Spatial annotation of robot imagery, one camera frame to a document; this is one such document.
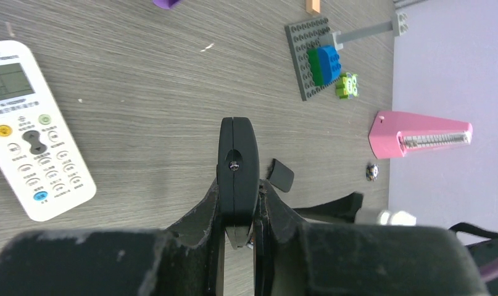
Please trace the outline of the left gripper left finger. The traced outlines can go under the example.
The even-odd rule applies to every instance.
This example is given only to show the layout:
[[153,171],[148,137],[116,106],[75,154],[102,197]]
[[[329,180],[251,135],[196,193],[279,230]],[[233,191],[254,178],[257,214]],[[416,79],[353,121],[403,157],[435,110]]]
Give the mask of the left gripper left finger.
[[204,198],[168,227],[165,251],[167,295],[222,294],[222,219],[219,189],[213,180]]

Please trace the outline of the beige remote control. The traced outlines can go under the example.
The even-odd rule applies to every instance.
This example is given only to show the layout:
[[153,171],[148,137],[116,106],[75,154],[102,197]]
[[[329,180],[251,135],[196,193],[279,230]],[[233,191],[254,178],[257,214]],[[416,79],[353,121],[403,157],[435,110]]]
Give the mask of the beige remote control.
[[97,187],[31,50],[0,41],[0,170],[27,216],[48,221]]

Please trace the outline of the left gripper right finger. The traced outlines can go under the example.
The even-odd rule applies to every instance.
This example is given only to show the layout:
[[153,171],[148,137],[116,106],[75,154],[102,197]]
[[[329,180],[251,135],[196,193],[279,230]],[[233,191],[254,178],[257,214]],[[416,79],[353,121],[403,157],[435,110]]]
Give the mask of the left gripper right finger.
[[254,216],[254,294],[308,295],[310,258],[305,219],[261,180]]

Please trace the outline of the black remote control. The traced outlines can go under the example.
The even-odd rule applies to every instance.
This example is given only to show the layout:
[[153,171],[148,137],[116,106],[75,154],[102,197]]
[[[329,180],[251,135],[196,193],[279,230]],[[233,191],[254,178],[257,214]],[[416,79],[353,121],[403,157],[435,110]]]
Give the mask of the black remote control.
[[249,240],[259,173],[259,151],[251,121],[245,117],[224,118],[218,142],[217,183],[220,214],[234,249],[244,247]]

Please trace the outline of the black battery cover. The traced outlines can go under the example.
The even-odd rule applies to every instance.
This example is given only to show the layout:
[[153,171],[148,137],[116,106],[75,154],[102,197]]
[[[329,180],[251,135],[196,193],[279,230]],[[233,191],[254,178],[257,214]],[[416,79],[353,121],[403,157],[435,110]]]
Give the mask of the black battery cover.
[[267,180],[283,192],[289,192],[294,182],[294,172],[274,158],[269,166]]

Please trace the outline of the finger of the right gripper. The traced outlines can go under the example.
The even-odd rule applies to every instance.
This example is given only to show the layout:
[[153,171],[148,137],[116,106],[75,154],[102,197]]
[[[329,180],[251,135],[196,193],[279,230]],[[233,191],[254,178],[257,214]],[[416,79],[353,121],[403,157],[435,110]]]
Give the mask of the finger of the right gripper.
[[340,199],[313,207],[294,208],[304,218],[327,223],[354,223],[357,212],[362,208],[363,194],[353,192]]

